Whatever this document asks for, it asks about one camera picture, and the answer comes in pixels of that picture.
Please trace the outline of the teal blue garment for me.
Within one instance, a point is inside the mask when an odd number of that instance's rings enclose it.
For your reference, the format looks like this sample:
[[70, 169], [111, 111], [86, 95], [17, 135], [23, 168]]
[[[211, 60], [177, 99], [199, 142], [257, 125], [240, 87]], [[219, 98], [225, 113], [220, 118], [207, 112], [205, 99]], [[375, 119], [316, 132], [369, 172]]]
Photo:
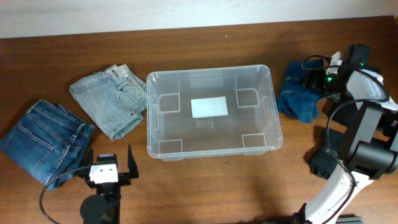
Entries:
[[312, 88], [305, 88], [302, 81], [308, 74], [299, 61], [290, 62], [285, 72], [285, 80], [277, 97], [277, 109], [301, 123], [312, 123], [318, 117], [317, 102], [322, 93]]

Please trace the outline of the black garment with logo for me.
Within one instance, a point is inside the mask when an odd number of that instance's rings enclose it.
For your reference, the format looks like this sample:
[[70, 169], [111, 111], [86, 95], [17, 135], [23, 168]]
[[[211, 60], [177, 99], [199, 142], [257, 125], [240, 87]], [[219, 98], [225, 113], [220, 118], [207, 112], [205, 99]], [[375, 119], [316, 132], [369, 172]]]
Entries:
[[[336, 94], [329, 96], [327, 99], [328, 101], [326, 102], [327, 107], [325, 112], [328, 112], [329, 116], [337, 106], [347, 101], [353, 100], [353, 97], [351, 95]], [[342, 109], [339, 109], [333, 116], [332, 120], [343, 126], [349, 126], [357, 112], [357, 106], [355, 104], [350, 104]]]

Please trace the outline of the black garment taped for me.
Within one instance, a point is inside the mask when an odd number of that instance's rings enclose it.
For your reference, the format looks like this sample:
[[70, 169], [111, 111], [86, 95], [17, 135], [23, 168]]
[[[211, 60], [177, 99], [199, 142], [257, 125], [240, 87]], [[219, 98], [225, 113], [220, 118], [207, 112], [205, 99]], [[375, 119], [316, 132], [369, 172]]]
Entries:
[[[337, 155], [338, 144], [343, 139], [343, 133], [331, 129], [328, 136], [332, 151], [334, 155]], [[326, 129], [322, 132], [321, 147], [309, 158], [308, 165], [311, 173], [323, 179], [329, 179], [336, 168], [337, 162], [330, 154], [327, 145]]]

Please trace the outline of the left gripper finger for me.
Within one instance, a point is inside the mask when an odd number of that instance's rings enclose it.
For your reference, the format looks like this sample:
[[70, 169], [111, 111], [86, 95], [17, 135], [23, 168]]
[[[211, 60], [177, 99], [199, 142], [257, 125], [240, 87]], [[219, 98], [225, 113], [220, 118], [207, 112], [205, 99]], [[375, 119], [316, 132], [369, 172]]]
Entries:
[[81, 167], [88, 168], [93, 163], [93, 150], [90, 147], [86, 150], [83, 159], [81, 160]]
[[137, 179], [139, 177], [139, 171], [136, 161], [132, 155], [131, 145], [128, 145], [127, 149], [127, 166], [129, 169], [129, 176], [131, 179]]

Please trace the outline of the light blue jeans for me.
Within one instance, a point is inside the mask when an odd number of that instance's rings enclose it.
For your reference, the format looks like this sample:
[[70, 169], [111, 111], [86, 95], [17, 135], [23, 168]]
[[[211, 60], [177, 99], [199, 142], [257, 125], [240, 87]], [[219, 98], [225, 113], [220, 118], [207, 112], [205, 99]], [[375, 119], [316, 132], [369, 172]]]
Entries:
[[113, 65], [70, 85], [69, 92], [102, 132], [114, 141], [142, 120], [147, 86], [127, 65]]

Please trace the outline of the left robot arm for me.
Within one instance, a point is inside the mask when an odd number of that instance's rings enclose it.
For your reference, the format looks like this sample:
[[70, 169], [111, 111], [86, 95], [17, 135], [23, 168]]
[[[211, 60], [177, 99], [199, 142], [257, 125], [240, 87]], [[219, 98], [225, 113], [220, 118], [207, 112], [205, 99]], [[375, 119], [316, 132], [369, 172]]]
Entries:
[[139, 178], [137, 164], [132, 149], [127, 148], [128, 172], [118, 172], [118, 159], [115, 154], [100, 154], [93, 161], [93, 150], [88, 149], [80, 163], [83, 169], [77, 175], [96, 193], [81, 203], [80, 216], [83, 223], [119, 224], [121, 188], [131, 185], [132, 179]]

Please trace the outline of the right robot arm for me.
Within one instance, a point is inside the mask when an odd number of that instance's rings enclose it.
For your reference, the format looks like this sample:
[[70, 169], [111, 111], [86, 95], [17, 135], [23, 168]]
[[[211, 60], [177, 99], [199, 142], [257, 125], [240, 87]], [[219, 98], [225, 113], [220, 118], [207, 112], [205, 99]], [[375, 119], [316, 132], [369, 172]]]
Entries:
[[302, 66], [303, 85], [326, 96], [348, 96], [330, 112], [328, 121], [346, 106], [357, 112], [332, 158], [337, 166], [320, 193], [292, 215], [291, 223], [362, 223], [342, 211], [366, 186], [397, 170], [397, 103], [383, 84], [380, 69], [368, 64], [371, 48], [352, 44], [344, 53], [324, 57], [327, 66]]

